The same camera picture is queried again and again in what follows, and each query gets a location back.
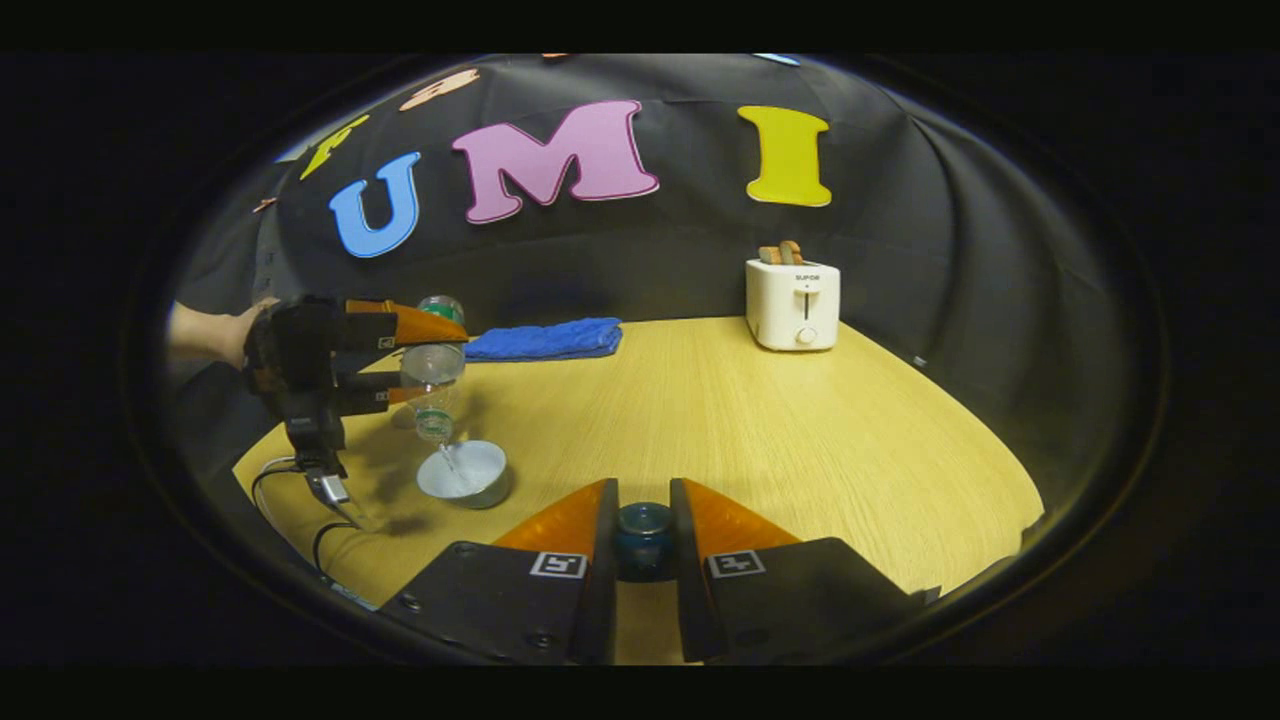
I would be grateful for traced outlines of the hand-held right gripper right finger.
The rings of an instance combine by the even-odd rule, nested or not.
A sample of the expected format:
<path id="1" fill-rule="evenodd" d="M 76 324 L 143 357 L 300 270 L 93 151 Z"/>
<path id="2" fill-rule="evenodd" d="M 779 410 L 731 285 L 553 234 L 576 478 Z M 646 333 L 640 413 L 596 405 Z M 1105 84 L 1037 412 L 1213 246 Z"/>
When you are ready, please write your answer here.
<path id="1" fill-rule="evenodd" d="M 920 615 L 845 539 L 799 539 L 687 478 L 669 483 L 682 653 L 703 664 L 838 664 Z"/>

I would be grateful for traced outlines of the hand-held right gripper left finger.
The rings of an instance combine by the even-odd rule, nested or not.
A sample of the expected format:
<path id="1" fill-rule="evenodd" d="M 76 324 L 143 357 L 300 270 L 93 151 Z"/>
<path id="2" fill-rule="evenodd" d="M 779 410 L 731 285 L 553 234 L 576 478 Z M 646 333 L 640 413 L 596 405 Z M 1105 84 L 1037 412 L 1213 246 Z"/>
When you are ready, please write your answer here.
<path id="1" fill-rule="evenodd" d="M 612 664 L 618 511 L 618 482 L 607 478 L 493 543 L 457 541 L 378 615 L 460 662 Z"/>

